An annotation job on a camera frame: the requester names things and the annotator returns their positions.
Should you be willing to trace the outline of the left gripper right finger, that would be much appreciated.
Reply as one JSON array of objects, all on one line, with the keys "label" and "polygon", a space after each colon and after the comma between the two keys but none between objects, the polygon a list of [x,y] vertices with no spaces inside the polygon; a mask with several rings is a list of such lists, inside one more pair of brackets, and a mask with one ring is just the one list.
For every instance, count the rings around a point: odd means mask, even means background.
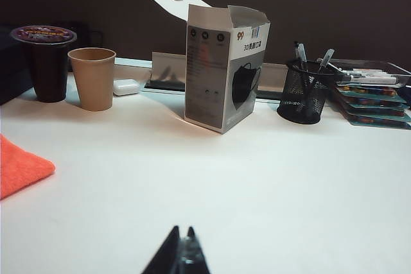
[{"label": "left gripper right finger", "polygon": [[181,273],[210,274],[193,227],[188,228],[187,235],[181,241]]}]

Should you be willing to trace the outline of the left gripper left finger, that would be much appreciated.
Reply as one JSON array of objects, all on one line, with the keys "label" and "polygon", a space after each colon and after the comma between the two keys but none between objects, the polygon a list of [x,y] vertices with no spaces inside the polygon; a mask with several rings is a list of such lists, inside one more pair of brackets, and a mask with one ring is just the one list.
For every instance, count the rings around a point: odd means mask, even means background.
[{"label": "left gripper left finger", "polygon": [[179,227],[174,226],[160,248],[148,263],[142,274],[178,273],[178,252],[180,244]]}]

